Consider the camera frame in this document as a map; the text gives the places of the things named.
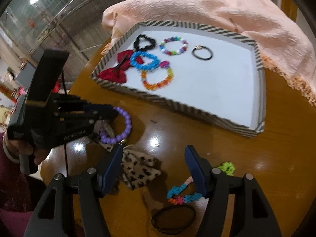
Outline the person's left hand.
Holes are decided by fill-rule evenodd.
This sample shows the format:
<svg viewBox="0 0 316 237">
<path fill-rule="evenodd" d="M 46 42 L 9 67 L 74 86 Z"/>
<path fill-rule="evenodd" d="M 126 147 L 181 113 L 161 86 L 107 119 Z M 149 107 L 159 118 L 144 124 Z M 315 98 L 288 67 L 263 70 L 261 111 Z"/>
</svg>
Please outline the person's left hand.
<svg viewBox="0 0 316 237">
<path fill-rule="evenodd" d="M 17 163 L 20 155 L 33 155 L 35 165 L 40 165 L 49 155 L 51 149 L 33 148 L 32 145 L 18 140 L 8 140 L 8 135 L 3 135 L 3 149 L 7 157 Z"/>
</svg>

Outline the magenta sleeve forearm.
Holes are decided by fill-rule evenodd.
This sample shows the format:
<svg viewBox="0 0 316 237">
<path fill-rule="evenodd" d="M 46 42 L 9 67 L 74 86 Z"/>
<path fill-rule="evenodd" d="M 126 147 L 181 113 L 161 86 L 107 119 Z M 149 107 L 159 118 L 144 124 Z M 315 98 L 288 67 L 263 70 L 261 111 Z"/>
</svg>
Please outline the magenta sleeve forearm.
<svg viewBox="0 0 316 237">
<path fill-rule="evenodd" d="M 43 181 L 20 171 L 20 158 L 11 161 L 1 133 L 1 236 L 24 236 L 38 201 L 46 190 Z"/>
</svg>

